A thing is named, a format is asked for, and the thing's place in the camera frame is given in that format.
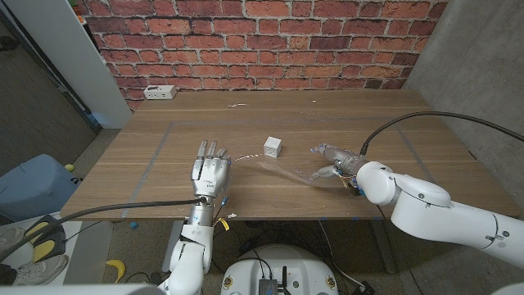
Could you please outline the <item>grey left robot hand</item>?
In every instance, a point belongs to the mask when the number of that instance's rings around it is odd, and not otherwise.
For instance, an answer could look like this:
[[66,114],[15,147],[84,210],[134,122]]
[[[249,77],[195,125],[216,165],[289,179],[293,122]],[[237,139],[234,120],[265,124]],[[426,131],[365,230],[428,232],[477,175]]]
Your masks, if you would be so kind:
[[225,147],[215,151],[217,142],[208,147],[208,141],[203,140],[194,161],[191,181],[196,197],[218,197],[225,193],[231,182],[231,157]]

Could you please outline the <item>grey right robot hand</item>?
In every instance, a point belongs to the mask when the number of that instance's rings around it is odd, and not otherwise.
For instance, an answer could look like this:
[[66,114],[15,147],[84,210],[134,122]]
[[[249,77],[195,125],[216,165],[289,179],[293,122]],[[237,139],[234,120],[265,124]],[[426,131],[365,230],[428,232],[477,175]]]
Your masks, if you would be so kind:
[[309,177],[309,182],[318,178],[357,175],[360,168],[369,163],[369,160],[362,155],[340,149],[328,143],[320,143],[317,147],[313,147],[311,151],[324,155],[331,162],[331,165],[315,171]]

